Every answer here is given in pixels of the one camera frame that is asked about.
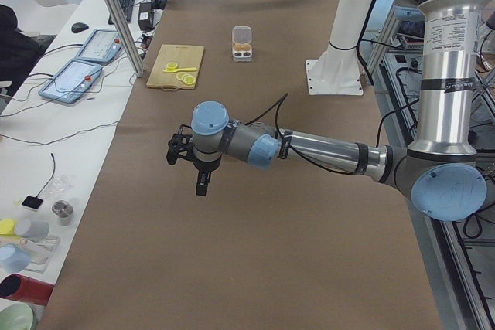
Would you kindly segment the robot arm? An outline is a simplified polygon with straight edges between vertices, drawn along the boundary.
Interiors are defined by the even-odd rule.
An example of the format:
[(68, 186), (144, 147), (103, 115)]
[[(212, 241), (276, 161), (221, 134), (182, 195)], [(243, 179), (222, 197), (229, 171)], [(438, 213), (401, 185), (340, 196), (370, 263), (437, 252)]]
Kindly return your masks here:
[(457, 221), (478, 211), (487, 195), (469, 143), (476, 87), (478, 32), (491, 0), (395, 0), (425, 17), (418, 124), (404, 148), (374, 147), (305, 134), (258, 121), (243, 124), (216, 101), (193, 110), (186, 137), (187, 159), (198, 171), (196, 194), (205, 196), (223, 155), (258, 168), (276, 158), (298, 156), (341, 175), (366, 175), (397, 189), (433, 219)]

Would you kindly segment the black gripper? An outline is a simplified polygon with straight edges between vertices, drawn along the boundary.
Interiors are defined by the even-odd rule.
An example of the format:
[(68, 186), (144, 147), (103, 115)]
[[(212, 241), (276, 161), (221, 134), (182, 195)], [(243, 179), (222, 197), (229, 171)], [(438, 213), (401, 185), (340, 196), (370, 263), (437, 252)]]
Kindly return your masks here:
[(194, 167), (198, 171), (196, 180), (196, 195), (205, 196), (207, 194), (208, 185), (210, 183), (212, 173), (219, 168), (220, 161), (204, 162), (196, 160), (193, 162)]

